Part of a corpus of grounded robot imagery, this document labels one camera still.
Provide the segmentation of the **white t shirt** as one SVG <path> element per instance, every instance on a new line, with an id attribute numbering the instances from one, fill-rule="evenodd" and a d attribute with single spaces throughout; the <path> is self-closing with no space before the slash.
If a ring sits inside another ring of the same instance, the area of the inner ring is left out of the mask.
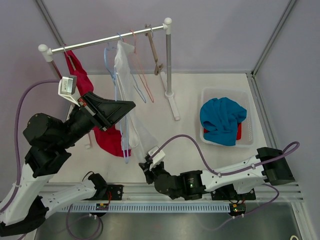
<path id="1" fill-rule="evenodd" d="M 131 101 L 136 107 L 145 107 L 144 95 L 131 74 L 128 61 L 129 54 L 134 52 L 134 46 L 121 40 L 117 42 L 114 59 L 115 99 L 117 101 Z M 157 139 L 146 129 L 140 121 L 136 110 L 132 109 L 117 124 L 121 134 L 121 152 L 124 161 L 129 162 L 130 156 L 137 158 L 139 163 L 145 161 L 148 151 L 158 145 Z"/>

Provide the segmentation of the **red t shirt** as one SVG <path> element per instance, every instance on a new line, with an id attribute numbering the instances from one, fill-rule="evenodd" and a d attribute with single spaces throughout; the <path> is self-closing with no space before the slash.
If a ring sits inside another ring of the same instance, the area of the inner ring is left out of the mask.
<path id="1" fill-rule="evenodd" d="M 241 138 L 242 138 L 242 123 L 238 123 L 236 140 L 240 140 Z"/>

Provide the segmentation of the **pink wire hanger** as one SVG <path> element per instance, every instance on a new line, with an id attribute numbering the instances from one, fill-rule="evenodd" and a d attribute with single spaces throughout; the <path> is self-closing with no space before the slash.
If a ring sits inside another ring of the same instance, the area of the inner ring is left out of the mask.
<path id="1" fill-rule="evenodd" d="M 143 86 L 144 86 L 144 88 L 146 90 L 146 93 L 149 96 L 149 99 L 151 100 L 152 103 L 154 103 L 155 99 L 153 97 L 153 94 L 152 94 L 149 86 L 148 86 L 148 81 L 147 81 L 147 78 L 146 78 L 146 75 L 145 75 L 145 70 L 144 70 L 144 68 L 143 68 L 143 66 L 141 64 L 141 61 L 140 61 L 140 58 L 139 58 L 139 55 L 138 55 L 138 52 L 137 52 L 137 37 L 134 34 L 134 31 L 132 29 L 130 29 L 129 31 L 132 33 L 133 38 L 134 38 L 134 55 L 135 55 L 137 64 L 138 64 L 138 66 L 140 68 L 140 71 L 141 71 L 141 74 L 142 74 L 142 79 L 141 79 L 142 84 L 143 84 Z"/>

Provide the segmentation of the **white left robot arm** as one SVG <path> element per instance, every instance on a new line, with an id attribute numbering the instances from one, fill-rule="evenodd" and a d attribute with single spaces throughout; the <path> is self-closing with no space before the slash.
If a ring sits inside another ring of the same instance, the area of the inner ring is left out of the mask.
<path id="1" fill-rule="evenodd" d="M 133 101 L 104 99 L 88 92 L 78 99 L 65 122 L 44 113 L 31 117 L 23 131 L 31 148 L 25 156 L 20 183 L 13 201 L 0 215 L 2 237 L 23 235 L 40 227 L 60 209 L 81 200 L 101 200 L 108 184 L 94 173 L 87 180 L 47 196 L 40 195 L 44 185 L 71 157 L 67 149 L 93 128 L 107 130 L 135 108 Z"/>

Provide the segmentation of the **light blue hanger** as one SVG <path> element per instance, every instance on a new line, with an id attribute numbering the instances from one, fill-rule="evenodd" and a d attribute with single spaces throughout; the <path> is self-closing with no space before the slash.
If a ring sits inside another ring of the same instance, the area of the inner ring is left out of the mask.
<path id="1" fill-rule="evenodd" d="M 135 76 L 131 72 L 130 67 L 134 67 L 137 71 L 137 61 L 134 54 L 134 45 L 128 44 L 120 33 L 117 33 L 120 40 L 117 42 L 116 55 L 114 58 L 114 68 L 116 69 L 116 77 L 121 92 L 122 100 L 132 101 L 134 90 L 137 92 L 143 103 L 147 103 L 146 97 L 139 88 Z"/>
<path id="2" fill-rule="evenodd" d="M 116 72 L 116 68 L 114 67 L 112 69 L 112 64 L 110 64 L 109 62 L 109 53 L 112 50 L 115 50 L 116 48 L 113 46 L 110 46 L 110 44 L 107 44 L 107 47 L 104 48 L 103 50 L 103 60 L 104 60 L 104 66 L 107 70 L 107 72 L 110 74 L 111 79 L 113 81 L 113 85 L 114 85 L 114 95 L 115 95 L 115 100 L 116 101 L 120 101 L 122 100 L 121 97 L 121 91 L 118 85 L 118 80 L 117 80 L 117 72 Z M 129 140 L 127 138 L 127 117 L 123 117 L 117 124 L 116 126 L 118 127 L 118 130 L 120 131 L 120 135 L 121 135 L 121 150 L 122 150 L 122 154 L 123 154 L 123 159 L 124 162 L 126 164 L 129 163 L 129 159 L 130 159 L 130 154 L 129 154 Z"/>

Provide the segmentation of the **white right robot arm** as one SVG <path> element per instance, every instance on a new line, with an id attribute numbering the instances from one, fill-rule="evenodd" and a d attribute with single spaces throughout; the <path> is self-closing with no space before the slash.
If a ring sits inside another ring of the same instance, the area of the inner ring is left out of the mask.
<path id="1" fill-rule="evenodd" d="M 295 178 L 285 156 L 280 149 L 261 147 L 257 149 L 257 155 L 240 163 L 222 167 L 217 173 L 204 169 L 171 175 L 165 170 L 163 161 L 154 163 L 148 158 L 140 163 L 139 167 L 147 184 L 152 184 L 158 193 L 172 200 L 198 200 L 204 194 L 221 190 L 223 187 L 226 187 L 226 193 L 230 198 L 237 199 L 264 183 L 270 183 L 272 186 L 293 183 Z"/>

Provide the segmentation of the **blue t shirt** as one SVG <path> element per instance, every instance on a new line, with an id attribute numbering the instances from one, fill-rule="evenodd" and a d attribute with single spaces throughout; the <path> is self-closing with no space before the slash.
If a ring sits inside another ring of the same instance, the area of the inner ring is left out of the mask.
<path id="1" fill-rule="evenodd" d="M 246 118 L 247 110 L 227 97 L 208 100 L 199 113 L 204 139 L 227 147 L 236 145 L 238 125 Z"/>

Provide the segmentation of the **magenta t shirt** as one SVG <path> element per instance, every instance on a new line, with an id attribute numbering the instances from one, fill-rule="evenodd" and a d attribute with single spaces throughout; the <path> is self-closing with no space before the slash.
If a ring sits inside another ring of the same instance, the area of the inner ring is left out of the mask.
<path id="1" fill-rule="evenodd" d="M 82 96 L 87 92 L 93 92 L 94 86 L 76 55 L 71 50 L 69 50 L 64 52 L 64 56 L 69 69 L 69 73 L 77 77 L 76 86 L 80 95 Z M 130 149 L 122 149 L 121 131 L 117 130 L 115 126 L 112 126 L 107 131 L 103 131 L 98 127 L 94 127 L 93 131 L 95 140 L 101 149 L 116 157 L 131 156 Z"/>

